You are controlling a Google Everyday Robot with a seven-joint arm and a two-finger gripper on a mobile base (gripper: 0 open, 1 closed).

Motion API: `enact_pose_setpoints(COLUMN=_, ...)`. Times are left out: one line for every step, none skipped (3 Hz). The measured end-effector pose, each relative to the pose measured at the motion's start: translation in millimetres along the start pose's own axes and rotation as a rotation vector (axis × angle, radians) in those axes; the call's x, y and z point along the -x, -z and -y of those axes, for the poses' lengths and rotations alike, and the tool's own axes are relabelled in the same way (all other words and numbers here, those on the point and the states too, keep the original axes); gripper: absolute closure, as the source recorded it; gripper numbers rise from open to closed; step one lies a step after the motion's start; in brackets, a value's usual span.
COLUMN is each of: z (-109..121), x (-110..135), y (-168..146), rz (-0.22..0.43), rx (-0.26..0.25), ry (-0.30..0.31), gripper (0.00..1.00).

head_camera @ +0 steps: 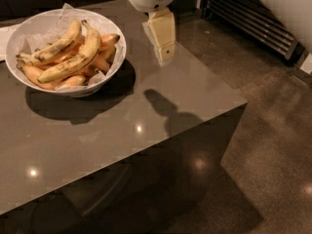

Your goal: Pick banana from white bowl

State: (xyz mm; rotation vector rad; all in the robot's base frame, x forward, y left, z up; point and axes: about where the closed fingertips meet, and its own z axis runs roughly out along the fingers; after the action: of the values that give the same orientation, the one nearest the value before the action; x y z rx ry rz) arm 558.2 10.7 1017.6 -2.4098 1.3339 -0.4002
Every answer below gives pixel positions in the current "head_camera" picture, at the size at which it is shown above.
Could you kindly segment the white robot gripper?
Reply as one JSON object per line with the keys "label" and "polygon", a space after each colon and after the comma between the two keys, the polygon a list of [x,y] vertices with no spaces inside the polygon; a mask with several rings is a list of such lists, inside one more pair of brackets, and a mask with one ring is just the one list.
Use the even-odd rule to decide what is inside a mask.
{"label": "white robot gripper", "polygon": [[128,1],[140,12],[152,12],[149,14],[148,27],[152,34],[156,53],[160,61],[170,60],[175,54],[176,24],[174,14],[166,7],[174,0]]}

